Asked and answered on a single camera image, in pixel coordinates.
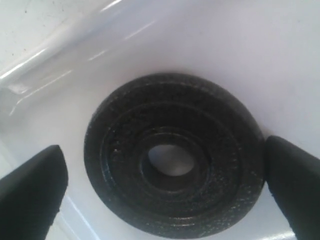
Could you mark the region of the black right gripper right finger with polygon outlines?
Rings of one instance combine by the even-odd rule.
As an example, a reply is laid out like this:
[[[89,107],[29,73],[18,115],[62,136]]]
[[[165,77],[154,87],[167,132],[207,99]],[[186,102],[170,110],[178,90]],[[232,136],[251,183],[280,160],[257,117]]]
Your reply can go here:
[[[298,240],[320,238],[320,160],[275,135],[264,145],[266,180]]]

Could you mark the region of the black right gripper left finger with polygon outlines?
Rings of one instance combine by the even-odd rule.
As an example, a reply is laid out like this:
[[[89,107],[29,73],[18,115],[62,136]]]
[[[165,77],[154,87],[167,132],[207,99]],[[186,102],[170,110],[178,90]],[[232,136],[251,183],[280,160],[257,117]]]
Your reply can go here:
[[[43,149],[0,180],[0,238],[44,240],[68,186],[59,145]]]

